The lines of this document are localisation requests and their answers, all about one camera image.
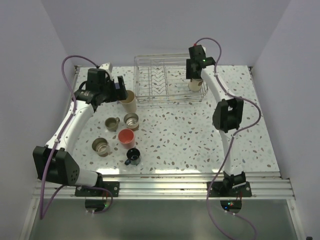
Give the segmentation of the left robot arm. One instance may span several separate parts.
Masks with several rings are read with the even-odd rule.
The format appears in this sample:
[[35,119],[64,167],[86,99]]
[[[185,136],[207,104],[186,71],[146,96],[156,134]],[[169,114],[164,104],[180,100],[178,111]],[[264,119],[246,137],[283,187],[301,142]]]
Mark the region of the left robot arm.
[[128,93],[123,76],[117,80],[108,70],[90,68],[87,80],[74,92],[67,115],[53,137],[36,146],[33,159],[38,179],[64,186],[86,186],[92,196],[103,193],[98,172],[81,169],[72,157],[76,141],[101,104],[125,100]]

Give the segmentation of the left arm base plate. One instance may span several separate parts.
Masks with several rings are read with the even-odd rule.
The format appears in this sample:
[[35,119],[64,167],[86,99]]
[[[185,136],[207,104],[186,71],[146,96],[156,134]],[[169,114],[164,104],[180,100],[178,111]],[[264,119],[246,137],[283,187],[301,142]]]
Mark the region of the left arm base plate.
[[120,190],[120,182],[119,181],[104,181],[100,188],[104,188],[109,191],[107,193],[105,190],[100,190],[98,187],[88,187],[88,186],[81,186],[75,189],[74,195],[76,197],[102,197],[111,195],[113,197],[119,196]]

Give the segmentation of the tall beige cup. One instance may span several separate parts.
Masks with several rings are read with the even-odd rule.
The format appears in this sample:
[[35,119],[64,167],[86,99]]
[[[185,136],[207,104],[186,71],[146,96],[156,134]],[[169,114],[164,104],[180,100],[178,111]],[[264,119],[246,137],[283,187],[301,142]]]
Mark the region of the tall beige cup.
[[136,95],[133,91],[127,90],[127,98],[121,100],[123,108],[127,113],[135,113],[137,111]]

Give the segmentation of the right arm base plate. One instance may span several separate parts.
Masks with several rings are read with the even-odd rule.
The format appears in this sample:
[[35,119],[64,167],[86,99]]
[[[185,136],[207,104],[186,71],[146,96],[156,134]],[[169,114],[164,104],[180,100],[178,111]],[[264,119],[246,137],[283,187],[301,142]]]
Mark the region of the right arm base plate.
[[222,181],[213,182],[211,187],[210,184],[210,181],[206,183],[207,190],[209,190],[210,198],[250,198],[253,196],[251,185],[248,181],[244,185],[234,188],[227,188],[226,186],[224,186]]

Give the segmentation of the lavender plastic cup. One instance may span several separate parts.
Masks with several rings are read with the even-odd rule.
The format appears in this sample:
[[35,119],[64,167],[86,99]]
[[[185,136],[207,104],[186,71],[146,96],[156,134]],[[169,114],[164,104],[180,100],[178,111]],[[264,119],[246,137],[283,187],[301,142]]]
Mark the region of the lavender plastic cup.
[[115,83],[114,83],[114,86],[115,86],[115,89],[116,89],[116,90],[119,90],[119,89],[120,89],[120,85],[119,85],[118,82],[115,82]]

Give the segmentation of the coral pink cup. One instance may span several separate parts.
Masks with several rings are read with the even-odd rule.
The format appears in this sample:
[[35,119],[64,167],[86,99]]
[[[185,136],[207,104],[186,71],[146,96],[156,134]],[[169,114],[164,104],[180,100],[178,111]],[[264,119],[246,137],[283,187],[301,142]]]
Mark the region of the coral pink cup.
[[135,134],[129,128],[122,129],[118,133],[118,140],[124,148],[131,149],[135,145]]

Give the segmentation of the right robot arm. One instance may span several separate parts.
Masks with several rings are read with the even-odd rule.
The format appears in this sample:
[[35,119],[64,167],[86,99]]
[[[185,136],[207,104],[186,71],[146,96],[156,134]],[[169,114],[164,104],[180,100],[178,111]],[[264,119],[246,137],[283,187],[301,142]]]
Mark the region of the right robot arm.
[[198,92],[203,83],[206,83],[217,102],[212,124],[219,131],[226,160],[223,164],[223,180],[213,183],[211,189],[216,196],[232,197],[246,184],[245,173],[237,156],[238,149],[232,149],[232,134],[242,122],[244,101],[227,94],[227,85],[216,78],[218,74],[215,72],[215,60],[206,56],[202,45],[194,44],[188,51],[186,79],[190,80],[189,89]]

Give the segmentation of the white steel cup cork base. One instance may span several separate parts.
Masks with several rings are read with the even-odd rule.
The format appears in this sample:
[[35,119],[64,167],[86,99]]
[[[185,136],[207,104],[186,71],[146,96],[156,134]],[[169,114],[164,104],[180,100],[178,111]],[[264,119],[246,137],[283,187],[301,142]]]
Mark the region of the white steel cup cork base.
[[188,83],[188,88],[192,92],[198,92],[201,90],[203,84],[202,79],[190,79]]

